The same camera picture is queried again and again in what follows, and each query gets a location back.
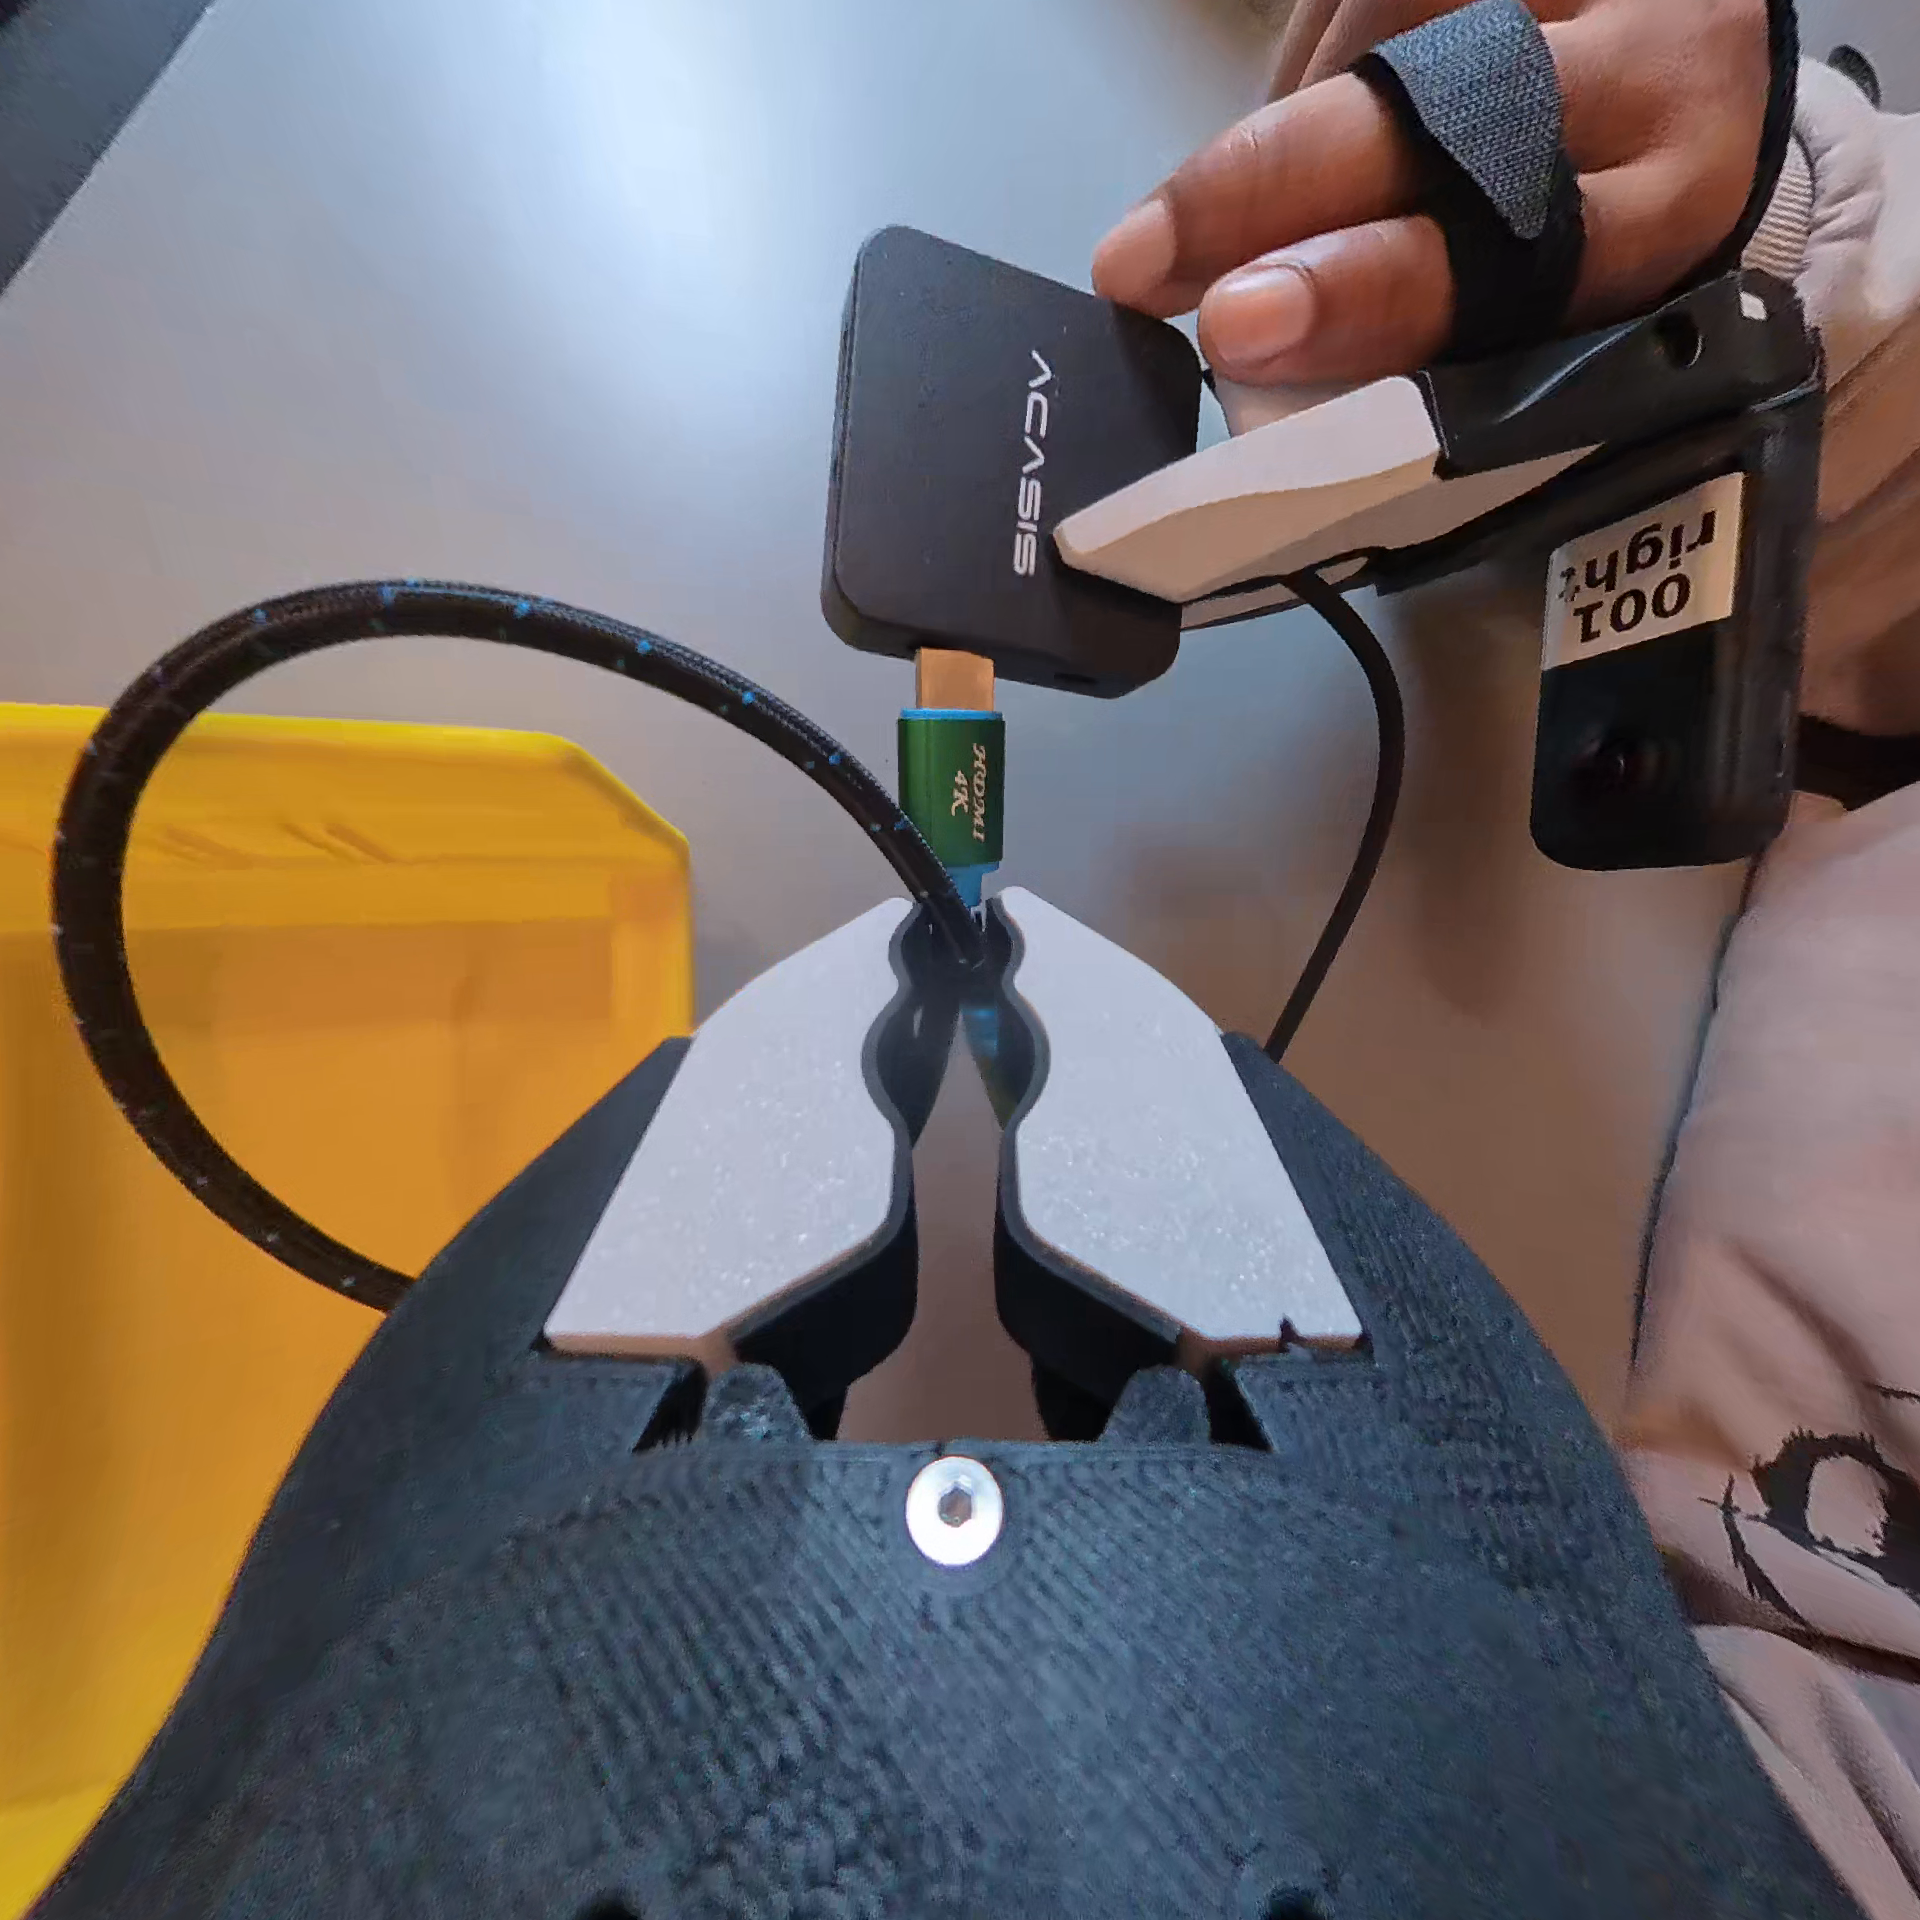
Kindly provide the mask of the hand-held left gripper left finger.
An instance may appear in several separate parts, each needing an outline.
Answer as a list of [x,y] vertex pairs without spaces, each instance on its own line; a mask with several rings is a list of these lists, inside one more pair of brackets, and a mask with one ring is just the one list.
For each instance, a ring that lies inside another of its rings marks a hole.
[[875,904],[741,989],[683,1047],[540,1338],[568,1358],[742,1358],[901,1227],[910,1144],[875,1092],[917,911]]

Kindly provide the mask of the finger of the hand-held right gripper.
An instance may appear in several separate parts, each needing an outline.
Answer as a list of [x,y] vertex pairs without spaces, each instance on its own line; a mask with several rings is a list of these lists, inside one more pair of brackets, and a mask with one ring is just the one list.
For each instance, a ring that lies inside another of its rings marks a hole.
[[[1326,588],[1364,588],[1370,557],[1306,563],[1306,578],[1321,578]],[[1258,623],[1258,612],[1285,612],[1285,607],[1303,607],[1296,578],[1253,578],[1253,581],[1233,581],[1233,588],[1187,603],[1180,636],[1210,636],[1210,629],[1233,629],[1233,623]]]
[[1059,563],[1140,594],[1222,594],[1296,571],[1440,544],[1568,466],[1547,448],[1478,480],[1444,480],[1444,445],[1419,378],[1343,395],[1229,389],[1251,433],[1122,484],[1059,524]]

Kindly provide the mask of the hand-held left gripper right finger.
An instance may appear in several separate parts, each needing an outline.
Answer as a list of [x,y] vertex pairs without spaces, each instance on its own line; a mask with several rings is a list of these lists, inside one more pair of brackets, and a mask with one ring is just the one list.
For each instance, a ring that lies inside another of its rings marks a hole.
[[990,897],[998,1319],[1037,1366],[1350,1353],[1359,1304],[1229,1034],[1032,890]]

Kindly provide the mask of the small black adapter box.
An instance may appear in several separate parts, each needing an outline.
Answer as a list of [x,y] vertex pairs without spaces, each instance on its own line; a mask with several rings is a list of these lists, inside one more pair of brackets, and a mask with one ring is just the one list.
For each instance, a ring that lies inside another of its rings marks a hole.
[[980,656],[1012,684],[1122,698],[1180,656],[1179,603],[1059,563],[1059,524],[1193,448],[1187,332],[875,231],[838,342],[821,623],[842,648]]

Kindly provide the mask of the yellow plastic bin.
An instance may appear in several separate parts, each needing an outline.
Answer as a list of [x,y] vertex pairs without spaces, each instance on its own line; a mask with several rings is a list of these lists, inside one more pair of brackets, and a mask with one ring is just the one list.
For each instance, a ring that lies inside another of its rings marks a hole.
[[[95,732],[0,706],[0,1915],[160,1740],[371,1338],[162,1173],[63,1019],[48,875]],[[540,732],[200,716],[136,801],[127,935],[198,1119],[398,1273],[690,1029],[683,837]]]

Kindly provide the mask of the person's right hand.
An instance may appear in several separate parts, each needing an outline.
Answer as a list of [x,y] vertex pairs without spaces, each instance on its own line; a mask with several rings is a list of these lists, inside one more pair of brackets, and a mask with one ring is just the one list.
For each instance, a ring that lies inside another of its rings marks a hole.
[[[1458,10],[1296,10],[1269,107],[1180,160],[1089,258],[1089,286],[1179,323],[1222,378],[1326,389],[1419,374],[1450,346],[1458,284],[1419,148],[1350,75]],[[1535,0],[1579,185],[1568,329],[1660,306],[1729,235],[1770,107],[1766,0]]]

